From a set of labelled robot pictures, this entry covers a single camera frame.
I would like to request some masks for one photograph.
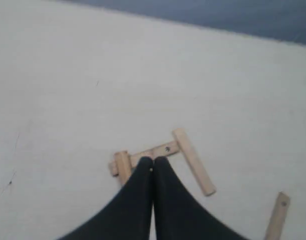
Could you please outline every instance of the dark background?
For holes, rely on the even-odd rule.
[[[68,0],[306,45],[306,0]]]

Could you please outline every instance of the white surface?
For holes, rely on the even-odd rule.
[[[282,239],[306,240],[306,48],[0,0],[0,240],[71,231],[118,191],[115,151],[170,141],[180,126],[218,192],[204,197],[184,158],[170,161],[203,206],[260,240],[285,191]]]

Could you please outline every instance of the white floor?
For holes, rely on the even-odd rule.
[[[184,158],[170,158],[204,207],[261,240],[285,191],[282,239],[306,240],[305,47],[0,0],[0,240],[71,231],[118,191],[115,151],[170,141],[177,127],[218,189],[204,197]]]

